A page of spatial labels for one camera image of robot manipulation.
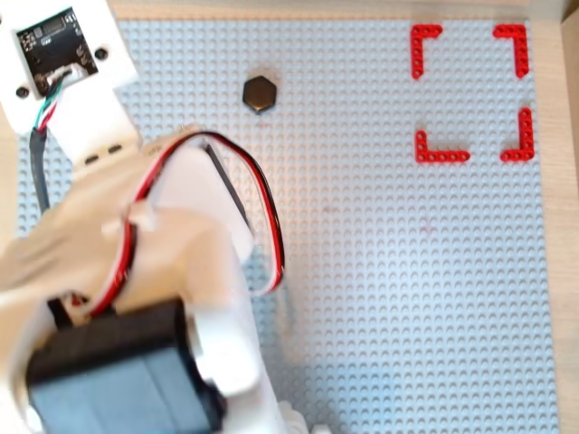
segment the cable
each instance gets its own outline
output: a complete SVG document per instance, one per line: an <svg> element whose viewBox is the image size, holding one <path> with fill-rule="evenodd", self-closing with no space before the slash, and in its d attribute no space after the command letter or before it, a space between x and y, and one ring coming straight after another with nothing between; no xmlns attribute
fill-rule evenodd
<svg viewBox="0 0 579 434"><path fill-rule="evenodd" d="M44 214L51 207L48 188L44 177L44 149L46 148L46 130L33 129L30 135L30 169L33 174L34 190L38 199L40 212Z"/></svg>
<svg viewBox="0 0 579 434"><path fill-rule="evenodd" d="M30 135L30 169L33 174L34 190L38 199L40 212L44 214L51 207L48 197L48 187L46 186L46 177L44 174L44 149L46 148L46 129L54 111L56 110L57 98L62 91L62 83L67 76L64 73L55 80L48 88L46 100L41 105L36 121L34 122L33 131Z"/></svg>
<svg viewBox="0 0 579 434"><path fill-rule="evenodd" d="M285 269L285 251L283 248L280 219L275 207L275 202L273 201L270 186L268 185L267 179L261 170L260 165L245 149L234 144L227 137L211 131L200 131L179 138L175 143L167 147L147 169L145 175L138 184L137 190L130 198L129 204L142 201L147 198L155 184L155 181L161 175L161 172L163 171L163 168L169 158L182 144L194 137L210 137L233 151L248 167L252 174L253 180L258 186L261 204L265 210L266 219L271 230L271 259L273 264L273 271L266 287L259 291L253 291L252 294L255 297L269 294L270 292L273 292L281 283ZM114 300L119 296L119 293L123 289L123 286L127 281L127 276L130 274L133 265L137 243L136 234L137 228L130 224L127 217L124 216L123 230L117 254L101 292L92 300L88 302L81 302L81 305L76 307L83 315L90 315L95 317L102 314L102 312L108 309Z"/></svg>

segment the red lego brick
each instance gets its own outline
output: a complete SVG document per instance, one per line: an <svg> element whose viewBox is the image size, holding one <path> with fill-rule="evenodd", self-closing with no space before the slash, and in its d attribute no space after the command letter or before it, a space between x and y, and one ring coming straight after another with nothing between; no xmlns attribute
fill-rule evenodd
<svg viewBox="0 0 579 434"><path fill-rule="evenodd" d="M500 154L503 161L529 161L535 156L533 114L530 108L518 112L518 149L507 149Z"/></svg>
<svg viewBox="0 0 579 434"><path fill-rule="evenodd" d="M515 48L515 73L522 79L529 72L527 28L523 24L499 24L493 32L496 38L512 38Z"/></svg>
<svg viewBox="0 0 579 434"><path fill-rule="evenodd" d="M422 41L425 38L438 38L442 26L438 24L415 24L410 31L410 53L412 60L412 75L415 80L424 74L424 49Z"/></svg>
<svg viewBox="0 0 579 434"><path fill-rule="evenodd" d="M416 131L414 145L417 163L464 163L470 159L467 151L429 151L428 137L423 130Z"/></svg>

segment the wooden table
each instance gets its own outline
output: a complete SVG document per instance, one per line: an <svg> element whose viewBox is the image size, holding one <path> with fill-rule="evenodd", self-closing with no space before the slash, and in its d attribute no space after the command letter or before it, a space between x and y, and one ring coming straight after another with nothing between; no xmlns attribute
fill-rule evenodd
<svg viewBox="0 0 579 434"><path fill-rule="evenodd" d="M574 163L574 148L566 88L560 16L561 0L553 2L489 0L486 5L471 5L469 0L446 0L393 5L379 0L360 2L332 1L276 2L250 1L244 5L233 0L200 0L196 6L130 5L118 0L113 7L118 19L296 19L296 18L508 18L531 16L535 50L536 94L539 110L543 203L545 206L546 253L559 418L563 434L579 432L579 197ZM0 116L0 248L15 231L17 145L4 114Z"/></svg>

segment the connector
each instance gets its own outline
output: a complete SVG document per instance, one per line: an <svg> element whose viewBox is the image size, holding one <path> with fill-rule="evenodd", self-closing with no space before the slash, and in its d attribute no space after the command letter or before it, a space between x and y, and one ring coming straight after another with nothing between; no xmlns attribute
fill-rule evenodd
<svg viewBox="0 0 579 434"><path fill-rule="evenodd" d="M78 63L71 63L70 65L60 67L46 78L49 86L52 85L63 75L65 77L64 80L62 81L62 86L66 88L76 83L77 81L81 81L82 79L88 77L89 73L87 72L87 70L82 68Z"/></svg>

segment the circuit board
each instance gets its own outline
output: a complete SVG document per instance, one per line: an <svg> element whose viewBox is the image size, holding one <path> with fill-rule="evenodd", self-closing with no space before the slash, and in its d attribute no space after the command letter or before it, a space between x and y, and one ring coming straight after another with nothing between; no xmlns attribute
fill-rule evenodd
<svg viewBox="0 0 579 434"><path fill-rule="evenodd" d="M77 63L87 75L99 71L72 8L19 32L18 40L43 97L49 88L48 77L63 66Z"/></svg>

